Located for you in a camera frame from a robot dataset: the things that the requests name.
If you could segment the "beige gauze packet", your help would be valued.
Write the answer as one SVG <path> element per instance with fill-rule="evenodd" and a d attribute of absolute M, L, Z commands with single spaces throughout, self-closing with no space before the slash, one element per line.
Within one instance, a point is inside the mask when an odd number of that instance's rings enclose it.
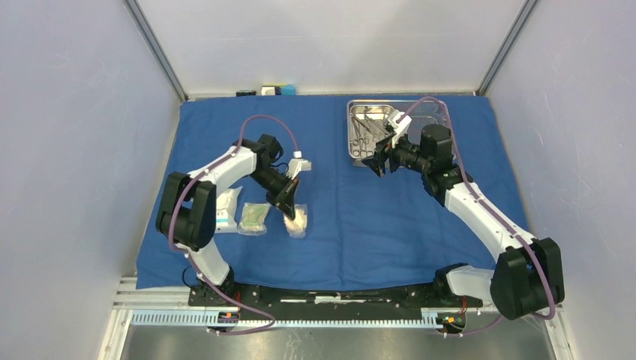
<path fill-rule="evenodd" d="M 292 219 L 287 215 L 283 215 L 283 223 L 289 236 L 301 239 L 305 236 L 308 228 L 308 213 L 305 204 L 295 205 L 295 217 Z"/>

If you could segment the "green packet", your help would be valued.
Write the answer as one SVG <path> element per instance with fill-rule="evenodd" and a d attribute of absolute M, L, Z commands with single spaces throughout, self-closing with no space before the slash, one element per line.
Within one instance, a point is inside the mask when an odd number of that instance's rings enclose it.
<path fill-rule="evenodd" d="M 243 205 L 238 233 L 245 236 L 260 236 L 267 232 L 266 217 L 271 205 L 269 203 L 246 202 Z"/>

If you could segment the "wire mesh instrument basket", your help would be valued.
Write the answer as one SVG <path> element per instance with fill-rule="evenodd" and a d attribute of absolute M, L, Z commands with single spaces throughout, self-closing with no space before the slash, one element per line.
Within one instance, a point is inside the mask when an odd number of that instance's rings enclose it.
<path fill-rule="evenodd" d="M 416 101 L 406 99 L 354 99 L 346 105 L 347 147 L 355 166 L 372 155 L 376 143 L 387 137 L 385 124 L 406 112 Z M 449 116 L 444 106 L 434 100 L 425 100 L 409 112 L 411 123 L 407 139 L 418 145 L 426 125 L 448 125 Z"/>

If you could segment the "white blue labelled packet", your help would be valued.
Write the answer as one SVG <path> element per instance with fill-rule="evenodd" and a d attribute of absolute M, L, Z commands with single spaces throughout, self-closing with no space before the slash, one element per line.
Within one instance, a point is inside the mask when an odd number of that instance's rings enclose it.
<path fill-rule="evenodd" d="M 228 188 L 217 197 L 216 233 L 237 233 L 236 210 L 242 186 Z"/>

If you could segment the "surgical scissors forceps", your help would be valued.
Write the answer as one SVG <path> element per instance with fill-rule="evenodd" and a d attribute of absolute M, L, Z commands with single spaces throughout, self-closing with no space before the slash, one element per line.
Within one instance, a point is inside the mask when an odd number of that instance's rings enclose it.
<path fill-rule="evenodd" d="M 354 158 L 362 159 L 371 156 L 371 140 L 373 132 L 366 118 L 360 119 L 357 115 L 351 117 L 353 138 L 351 150 Z"/>

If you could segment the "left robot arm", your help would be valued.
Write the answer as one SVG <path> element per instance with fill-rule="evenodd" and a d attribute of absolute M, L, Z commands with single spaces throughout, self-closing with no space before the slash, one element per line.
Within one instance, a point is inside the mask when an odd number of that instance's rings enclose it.
<path fill-rule="evenodd" d="M 269 205 L 295 219 L 299 173 L 311 170 L 311 162 L 294 151 L 288 170 L 281 172 L 274 163 L 282 152 L 278 140 L 268 134 L 257 141 L 239 139 L 201 169 L 172 172 L 165 181 L 155 227 L 190 261 L 216 305 L 228 305 L 236 295 L 233 270 L 214 240 L 217 198 L 238 180 L 250 177 L 265 190 Z"/>

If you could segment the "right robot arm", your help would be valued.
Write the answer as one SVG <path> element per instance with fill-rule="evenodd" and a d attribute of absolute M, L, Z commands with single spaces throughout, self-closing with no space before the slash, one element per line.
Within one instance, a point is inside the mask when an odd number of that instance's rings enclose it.
<path fill-rule="evenodd" d="M 419 144 L 394 129 L 362 163 L 378 176 L 400 168 L 419 173 L 426 192 L 467 225 L 493 257 L 493 270 L 467 263 L 438 270 L 433 297 L 439 304 L 452 306 L 467 296 L 491 303 L 507 320 L 553 319 L 565 298 L 559 245 L 535 237 L 499 210 L 464 169 L 454 140 L 452 130 L 440 124 L 424 126 Z"/>

